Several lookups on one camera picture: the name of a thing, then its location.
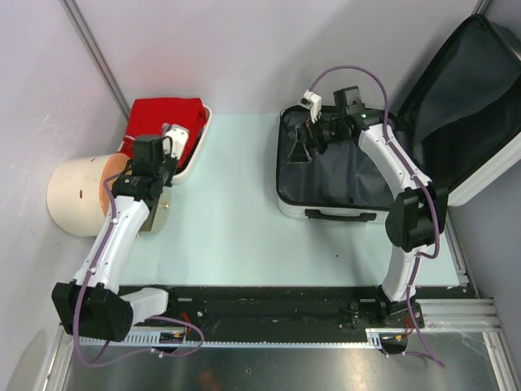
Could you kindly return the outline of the black white space suitcase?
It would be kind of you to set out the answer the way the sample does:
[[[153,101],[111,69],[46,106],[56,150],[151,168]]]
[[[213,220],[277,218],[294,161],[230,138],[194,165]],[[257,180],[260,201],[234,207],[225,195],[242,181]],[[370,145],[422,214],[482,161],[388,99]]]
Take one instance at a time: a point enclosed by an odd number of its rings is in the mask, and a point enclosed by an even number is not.
[[[288,164],[309,112],[281,112],[276,192],[288,217],[382,222],[392,193],[353,142],[332,143],[308,164]],[[483,15],[464,20],[389,117],[414,163],[466,204],[520,159],[520,40]]]

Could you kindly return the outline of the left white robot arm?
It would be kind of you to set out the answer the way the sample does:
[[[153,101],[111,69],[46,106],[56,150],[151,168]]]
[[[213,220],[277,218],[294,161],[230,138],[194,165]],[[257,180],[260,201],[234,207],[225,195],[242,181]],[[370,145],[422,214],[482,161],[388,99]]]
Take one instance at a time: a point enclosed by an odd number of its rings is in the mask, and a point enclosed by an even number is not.
[[[131,246],[164,189],[173,185],[188,139],[188,130],[178,125],[162,135],[137,137],[132,159],[103,184],[110,203],[103,227],[72,280],[57,283],[51,293],[67,334],[121,342],[150,317],[165,326],[178,320],[180,306],[164,289],[119,291]]]

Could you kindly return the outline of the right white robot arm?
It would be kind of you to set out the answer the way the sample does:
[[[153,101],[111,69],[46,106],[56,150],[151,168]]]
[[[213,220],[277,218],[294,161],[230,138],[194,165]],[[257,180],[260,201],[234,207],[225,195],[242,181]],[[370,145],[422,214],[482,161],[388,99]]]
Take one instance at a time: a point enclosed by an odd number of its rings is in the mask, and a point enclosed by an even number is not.
[[[334,93],[335,115],[322,115],[322,97],[306,90],[299,105],[309,118],[296,126],[296,140],[287,157],[290,164],[308,164],[332,143],[354,142],[375,164],[389,186],[393,202],[385,220],[392,255],[371,310],[385,327],[396,326],[412,307],[422,258],[440,251],[448,192],[413,162],[396,141],[387,109],[369,109],[358,87]]]

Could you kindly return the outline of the red shirt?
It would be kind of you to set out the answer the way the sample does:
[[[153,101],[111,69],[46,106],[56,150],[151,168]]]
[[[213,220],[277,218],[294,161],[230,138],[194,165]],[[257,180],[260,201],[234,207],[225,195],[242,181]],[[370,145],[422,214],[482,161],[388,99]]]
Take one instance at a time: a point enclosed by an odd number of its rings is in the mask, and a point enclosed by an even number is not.
[[[163,124],[180,125],[188,130],[189,138],[179,169],[183,169],[199,142],[199,136],[208,122],[208,114],[200,98],[136,99],[131,107],[129,121],[120,152],[129,158],[134,155],[134,140],[143,135],[162,135]]]

